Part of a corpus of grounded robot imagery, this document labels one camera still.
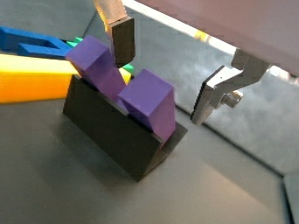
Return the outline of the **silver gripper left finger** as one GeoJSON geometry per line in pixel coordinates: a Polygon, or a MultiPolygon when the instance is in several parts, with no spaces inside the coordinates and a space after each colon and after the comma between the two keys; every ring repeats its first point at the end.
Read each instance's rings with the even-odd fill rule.
{"type": "Polygon", "coordinates": [[[116,66],[123,67],[136,56],[135,19],[122,0],[94,0],[94,4],[111,38],[116,66]]]}

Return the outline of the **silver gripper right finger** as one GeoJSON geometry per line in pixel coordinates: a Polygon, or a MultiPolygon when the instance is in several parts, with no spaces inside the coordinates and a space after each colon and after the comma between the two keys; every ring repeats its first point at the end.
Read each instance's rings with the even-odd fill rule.
{"type": "Polygon", "coordinates": [[[239,89],[259,82],[268,67],[268,62],[238,49],[231,68],[222,66],[202,83],[191,113],[192,123],[202,125],[212,110],[222,105],[235,108],[243,98],[239,89]]]}

